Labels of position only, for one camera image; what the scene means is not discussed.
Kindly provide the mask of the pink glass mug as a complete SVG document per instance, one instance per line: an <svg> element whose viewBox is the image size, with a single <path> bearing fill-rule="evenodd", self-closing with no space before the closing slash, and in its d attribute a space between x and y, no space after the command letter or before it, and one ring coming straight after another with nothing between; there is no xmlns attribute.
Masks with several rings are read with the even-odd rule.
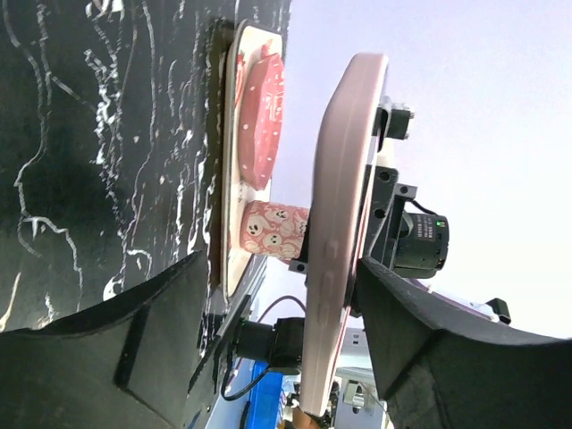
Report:
<svg viewBox="0 0 572 429"><path fill-rule="evenodd" d="M241 248L251 254L292 260L299 257L309 210L255 200L248 203L240 225Z"/></svg>

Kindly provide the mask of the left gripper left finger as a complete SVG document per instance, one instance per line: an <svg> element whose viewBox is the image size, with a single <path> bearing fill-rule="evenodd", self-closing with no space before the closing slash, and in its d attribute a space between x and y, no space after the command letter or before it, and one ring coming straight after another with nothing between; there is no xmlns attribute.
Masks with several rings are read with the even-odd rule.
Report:
<svg viewBox="0 0 572 429"><path fill-rule="evenodd" d="M207 257L39 330L1 336L4 428L184 428L192 421Z"/></svg>

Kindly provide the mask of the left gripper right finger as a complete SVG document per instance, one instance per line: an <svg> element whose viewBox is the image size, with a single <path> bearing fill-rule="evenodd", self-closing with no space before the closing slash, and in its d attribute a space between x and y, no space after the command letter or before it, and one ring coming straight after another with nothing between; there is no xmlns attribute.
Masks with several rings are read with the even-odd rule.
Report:
<svg viewBox="0 0 572 429"><path fill-rule="evenodd" d="M397 428L569 428L571 342L470 314L357 264L376 388Z"/></svg>

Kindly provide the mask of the pink cased phone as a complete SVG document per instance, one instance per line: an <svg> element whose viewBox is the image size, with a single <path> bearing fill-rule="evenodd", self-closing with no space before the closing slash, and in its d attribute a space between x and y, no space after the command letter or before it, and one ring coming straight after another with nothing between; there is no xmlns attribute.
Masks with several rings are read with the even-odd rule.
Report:
<svg viewBox="0 0 572 429"><path fill-rule="evenodd" d="M388 68L383 54L358 53L349 61L328 103L315 151L308 220L307 311L299 404L321 416L349 319L347 288L361 257L372 181L365 178L377 106Z"/></svg>

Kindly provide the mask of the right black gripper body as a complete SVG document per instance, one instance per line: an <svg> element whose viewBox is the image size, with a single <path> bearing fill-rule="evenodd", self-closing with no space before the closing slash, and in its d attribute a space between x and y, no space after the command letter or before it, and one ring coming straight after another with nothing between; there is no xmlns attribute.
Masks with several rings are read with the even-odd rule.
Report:
<svg viewBox="0 0 572 429"><path fill-rule="evenodd" d="M414 113L383 97L372 137L374 160L366 165L361 207L369 209L363 252L406 279L431 279L448 255L450 227L445 216L416 201L416 187L399 183L399 172L383 159L391 139L404 140Z"/></svg>

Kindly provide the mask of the strawberry pattern tray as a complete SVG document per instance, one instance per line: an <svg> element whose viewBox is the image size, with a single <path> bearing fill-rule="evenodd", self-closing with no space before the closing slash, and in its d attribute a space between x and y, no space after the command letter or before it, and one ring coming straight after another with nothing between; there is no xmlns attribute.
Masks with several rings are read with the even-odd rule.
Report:
<svg viewBox="0 0 572 429"><path fill-rule="evenodd" d="M267 200L270 186L255 191L241 180L238 162L238 130L243 80L258 61L264 45L272 54L283 51L282 35L250 19L240 22L232 33L224 63L222 209L220 280L224 299L229 302L240 286L251 255L240 248L240 221L246 204Z"/></svg>

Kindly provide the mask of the pink dotted plate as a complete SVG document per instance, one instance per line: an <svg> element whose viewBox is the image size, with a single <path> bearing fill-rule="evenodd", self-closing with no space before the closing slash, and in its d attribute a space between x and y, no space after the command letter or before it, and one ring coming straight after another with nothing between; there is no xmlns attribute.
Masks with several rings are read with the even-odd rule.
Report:
<svg viewBox="0 0 572 429"><path fill-rule="evenodd" d="M261 47L241 89L238 160L249 187L266 188L273 174L282 132L285 92L282 55L272 43Z"/></svg>

